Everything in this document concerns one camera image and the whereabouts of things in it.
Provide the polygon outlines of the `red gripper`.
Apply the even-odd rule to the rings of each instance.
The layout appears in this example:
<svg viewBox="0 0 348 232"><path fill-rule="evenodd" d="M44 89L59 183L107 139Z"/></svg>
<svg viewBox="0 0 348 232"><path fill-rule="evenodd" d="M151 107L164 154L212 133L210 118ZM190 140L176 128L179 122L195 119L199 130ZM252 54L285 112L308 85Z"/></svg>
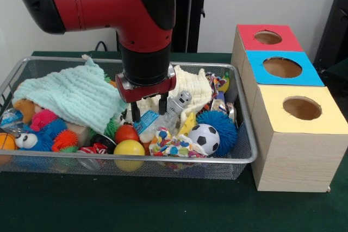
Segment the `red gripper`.
<svg viewBox="0 0 348 232"><path fill-rule="evenodd" d="M176 73L174 67L169 65L167 77L155 85L134 85L128 81L124 73L117 74L115 80L122 100L126 103L131 103L133 122L139 122L141 115L137 101L140 101L143 98L160 95L158 111L160 115L166 113L168 98L167 92L173 90L176 86Z"/></svg>

